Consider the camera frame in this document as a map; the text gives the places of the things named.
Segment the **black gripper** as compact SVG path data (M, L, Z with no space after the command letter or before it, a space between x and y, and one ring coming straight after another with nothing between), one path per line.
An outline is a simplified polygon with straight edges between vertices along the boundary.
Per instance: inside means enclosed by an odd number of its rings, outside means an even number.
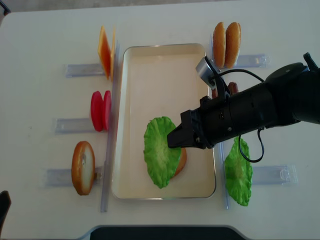
M234 137L230 97L204 97L200 107L180 114L181 124L167 135L169 148L211 149Z

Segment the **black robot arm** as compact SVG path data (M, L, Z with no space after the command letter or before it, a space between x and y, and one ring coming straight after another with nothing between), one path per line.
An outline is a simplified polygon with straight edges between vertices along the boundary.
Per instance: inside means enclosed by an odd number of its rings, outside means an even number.
M262 128L298 122L320 122L320 69L309 53L304 63L286 65L259 84L231 94L223 74L203 57L196 71L217 97L180 115L180 125L167 135L170 148L211 149L216 144Z

